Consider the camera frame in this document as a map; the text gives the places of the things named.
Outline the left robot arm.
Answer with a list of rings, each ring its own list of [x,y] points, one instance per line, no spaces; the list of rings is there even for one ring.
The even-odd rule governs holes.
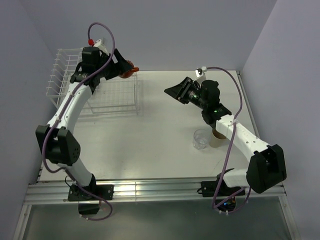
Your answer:
[[[116,48],[107,54],[101,47],[84,47],[81,62],[69,78],[60,107],[46,125],[36,128],[35,135],[46,170],[52,174],[64,170],[76,185],[81,186],[79,194],[86,200],[95,198],[98,188],[94,184],[94,175],[80,159],[81,146],[73,135],[76,122],[101,79],[119,77],[133,68]]]

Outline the orange mug black interior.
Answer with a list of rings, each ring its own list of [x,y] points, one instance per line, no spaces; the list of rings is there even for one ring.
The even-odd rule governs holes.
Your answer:
[[[122,79],[127,79],[140,70],[139,67],[135,66],[130,60],[127,60],[127,62],[132,66],[132,69],[120,74],[119,77]]]

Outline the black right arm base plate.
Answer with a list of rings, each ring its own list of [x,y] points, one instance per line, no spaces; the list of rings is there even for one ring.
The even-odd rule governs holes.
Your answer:
[[[197,190],[197,193],[202,195],[204,198],[213,197],[218,186],[218,180],[215,181],[202,181],[200,183],[201,187]],[[218,190],[218,197],[228,197],[231,194],[239,191],[241,188],[237,187],[228,187],[224,181],[222,181],[220,188]]]

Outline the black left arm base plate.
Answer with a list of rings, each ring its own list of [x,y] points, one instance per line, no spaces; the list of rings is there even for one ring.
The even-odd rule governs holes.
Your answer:
[[[96,185],[92,193],[107,201],[112,200],[113,193],[114,193],[114,185],[112,184]],[[69,188],[67,200],[69,202],[79,202],[79,201],[83,202],[83,201],[97,201],[98,199],[83,192],[78,186],[73,184]]]

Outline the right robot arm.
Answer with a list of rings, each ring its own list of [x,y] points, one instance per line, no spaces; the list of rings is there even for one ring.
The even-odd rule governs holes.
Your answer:
[[[216,183],[220,194],[231,195],[241,188],[251,188],[261,194],[287,178],[283,149],[259,139],[237,121],[220,102],[218,82],[204,80],[198,83],[186,77],[164,92],[182,104],[192,103],[199,107],[205,123],[229,139],[248,160],[245,169],[222,169]]]

